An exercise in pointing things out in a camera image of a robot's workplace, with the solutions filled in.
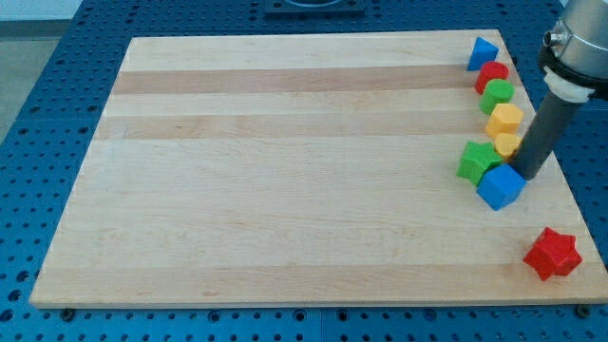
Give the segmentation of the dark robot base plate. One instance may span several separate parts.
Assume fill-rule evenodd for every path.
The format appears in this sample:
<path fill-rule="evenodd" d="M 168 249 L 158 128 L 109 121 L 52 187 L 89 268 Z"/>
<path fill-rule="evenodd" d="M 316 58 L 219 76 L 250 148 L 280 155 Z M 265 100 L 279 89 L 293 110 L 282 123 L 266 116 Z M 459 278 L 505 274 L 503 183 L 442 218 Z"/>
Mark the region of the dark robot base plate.
<path fill-rule="evenodd" d="M 366 10 L 367 0 L 262 0 L 266 15 L 358 14 Z"/>

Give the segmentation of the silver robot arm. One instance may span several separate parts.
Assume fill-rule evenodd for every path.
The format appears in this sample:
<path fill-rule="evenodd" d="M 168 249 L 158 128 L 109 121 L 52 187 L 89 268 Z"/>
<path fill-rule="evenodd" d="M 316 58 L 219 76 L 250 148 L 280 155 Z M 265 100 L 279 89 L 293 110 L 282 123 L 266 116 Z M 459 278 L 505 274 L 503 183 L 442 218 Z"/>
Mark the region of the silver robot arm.
<path fill-rule="evenodd" d="M 607 100 L 607 2 L 569 0 L 543 35 L 539 68 Z"/>

